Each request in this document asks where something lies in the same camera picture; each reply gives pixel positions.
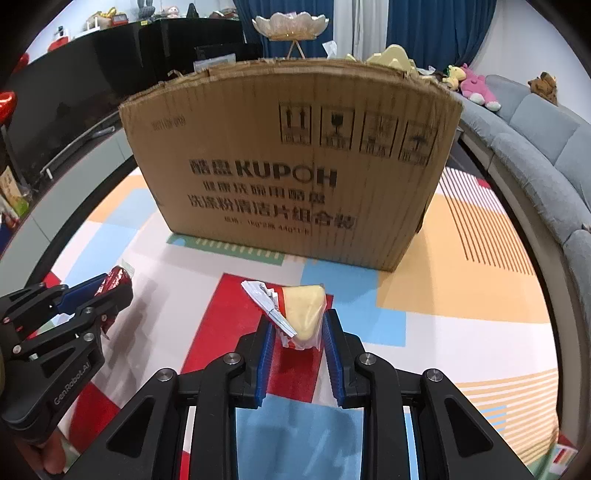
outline green ruler pattern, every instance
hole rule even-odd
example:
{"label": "green ruler pattern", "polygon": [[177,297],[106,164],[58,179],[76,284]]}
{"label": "green ruler pattern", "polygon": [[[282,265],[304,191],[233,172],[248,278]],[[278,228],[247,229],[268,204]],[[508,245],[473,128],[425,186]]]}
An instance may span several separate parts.
{"label": "green ruler pattern", "polygon": [[179,247],[195,248],[204,252],[228,255],[229,257],[245,258],[271,265],[282,265],[285,254],[264,250],[262,248],[246,247],[244,245],[228,244],[209,238],[187,235],[171,235],[167,240],[168,244]]}

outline white curtain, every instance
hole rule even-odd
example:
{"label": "white curtain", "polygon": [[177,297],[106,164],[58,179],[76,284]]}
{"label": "white curtain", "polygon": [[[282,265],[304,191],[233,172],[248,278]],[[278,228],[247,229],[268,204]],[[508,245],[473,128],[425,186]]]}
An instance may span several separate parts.
{"label": "white curtain", "polygon": [[388,0],[335,0],[333,38],[339,57],[358,60],[386,48]]}

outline cardboard box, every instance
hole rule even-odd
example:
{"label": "cardboard box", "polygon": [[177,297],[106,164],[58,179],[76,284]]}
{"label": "cardboard box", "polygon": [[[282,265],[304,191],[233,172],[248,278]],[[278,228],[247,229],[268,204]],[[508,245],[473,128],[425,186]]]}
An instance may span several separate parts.
{"label": "cardboard box", "polygon": [[387,67],[315,59],[214,67],[119,111],[173,232],[391,271],[462,107]]}

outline floor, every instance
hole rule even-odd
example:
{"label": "floor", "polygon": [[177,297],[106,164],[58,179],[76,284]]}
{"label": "floor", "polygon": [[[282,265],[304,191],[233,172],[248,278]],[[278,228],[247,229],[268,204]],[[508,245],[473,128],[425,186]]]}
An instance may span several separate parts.
{"label": "floor", "polygon": [[[134,302],[103,341],[104,367],[60,423],[80,451],[155,371],[203,368],[254,331],[259,314],[242,301],[243,278],[322,283],[367,351],[399,369],[442,370],[531,469],[556,442],[557,359],[540,285],[492,190],[462,170],[445,169],[394,273],[172,235],[137,170],[53,274],[72,286],[117,263],[133,273]],[[238,411],[241,479],[359,478],[362,412],[336,408],[326,360],[306,352],[297,361],[278,353],[263,407]],[[411,466],[417,478],[412,449]]]}

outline brown stuffed animal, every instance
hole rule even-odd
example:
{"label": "brown stuffed animal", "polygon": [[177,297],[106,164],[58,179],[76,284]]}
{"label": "brown stuffed animal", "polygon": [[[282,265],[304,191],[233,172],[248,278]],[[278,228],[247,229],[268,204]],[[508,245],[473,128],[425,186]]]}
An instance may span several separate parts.
{"label": "brown stuffed animal", "polygon": [[558,99],[556,98],[556,79],[548,72],[542,72],[538,78],[530,80],[527,84],[530,86],[531,93],[535,93],[544,100],[558,105]]}

